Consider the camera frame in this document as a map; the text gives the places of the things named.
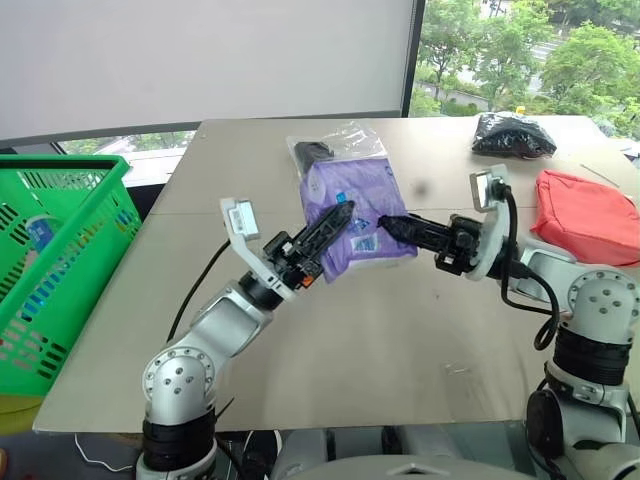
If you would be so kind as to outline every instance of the white cord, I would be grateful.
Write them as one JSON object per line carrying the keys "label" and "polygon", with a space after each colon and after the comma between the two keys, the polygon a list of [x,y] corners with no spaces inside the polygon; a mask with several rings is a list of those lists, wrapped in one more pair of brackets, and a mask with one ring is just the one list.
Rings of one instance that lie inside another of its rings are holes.
{"label": "white cord", "polygon": [[76,447],[78,447],[78,451],[80,452],[80,455],[82,455],[82,458],[84,459],[85,462],[93,463],[93,464],[97,464],[97,465],[102,465],[104,468],[106,468],[107,470],[109,470],[110,472],[113,472],[113,473],[124,472],[125,470],[131,470],[133,468],[133,465],[127,465],[126,467],[120,467],[120,468],[113,468],[108,463],[102,462],[100,460],[91,460],[91,459],[87,458],[87,456],[84,453],[84,450],[82,450],[82,447],[80,446],[80,442],[78,442],[78,434],[77,433],[73,434],[73,438],[75,439]]}

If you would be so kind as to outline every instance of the clear plastic packaging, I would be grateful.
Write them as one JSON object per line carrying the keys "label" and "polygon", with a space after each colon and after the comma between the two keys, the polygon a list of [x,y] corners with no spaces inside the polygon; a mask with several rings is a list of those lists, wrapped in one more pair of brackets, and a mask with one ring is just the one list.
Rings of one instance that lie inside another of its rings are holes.
{"label": "clear plastic packaging", "polygon": [[417,248],[378,228],[382,215],[406,215],[387,152],[376,133],[350,122],[321,138],[288,137],[300,175],[300,198],[308,224],[329,207],[348,200],[355,209],[347,230],[321,259],[331,283],[351,268],[396,263]]}
{"label": "clear plastic packaging", "polygon": [[341,125],[324,137],[287,137],[286,141],[300,178],[316,161],[387,158],[387,151],[376,132],[355,121]]}

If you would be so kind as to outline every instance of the red pouch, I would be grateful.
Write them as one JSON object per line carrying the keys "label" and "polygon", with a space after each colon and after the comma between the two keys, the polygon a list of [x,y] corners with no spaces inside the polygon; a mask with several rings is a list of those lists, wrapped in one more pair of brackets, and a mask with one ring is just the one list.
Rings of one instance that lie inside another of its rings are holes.
{"label": "red pouch", "polygon": [[544,170],[536,181],[538,220],[545,242],[584,263],[628,266],[640,261],[640,215],[618,190]]}

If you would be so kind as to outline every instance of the plastic bag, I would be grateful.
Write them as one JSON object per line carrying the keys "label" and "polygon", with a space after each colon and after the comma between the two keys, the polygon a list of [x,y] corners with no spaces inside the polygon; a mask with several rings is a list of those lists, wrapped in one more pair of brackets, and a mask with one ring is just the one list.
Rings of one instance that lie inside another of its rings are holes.
{"label": "plastic bag", "polygon": [[308,224],[333,205],[355,201],[351,223],[321,258],[328,283],[349,268],[417,256],[416,247],[377,228],[382,215],[406,215],[407,210],[386,150],[373,130],[351,122],[321,139],[289,137],[287,144],[301,176],[300,198]]}
{"label": "plastic bag", "polygon": [[556,145],[535,120],[512,112],[480,114],[471,150],[488,155],[521,158],[553,155]]}
{"label": "plastic bag", "polygon": [[353,121],[321,138],[287,137],[286,141],[300,178],[315,162],[387,158],[387,151],[376,132]]}

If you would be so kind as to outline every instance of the black plastic bag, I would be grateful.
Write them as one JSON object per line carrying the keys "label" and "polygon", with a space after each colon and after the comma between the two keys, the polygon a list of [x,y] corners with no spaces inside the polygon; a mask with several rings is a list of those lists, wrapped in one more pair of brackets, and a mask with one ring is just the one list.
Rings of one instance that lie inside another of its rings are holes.
{"label": "black plastic bag", "polygon": [[512,112],[480,114],[471,150],[486,155],[521,158],[553,155],[556,145],[535,120]]}

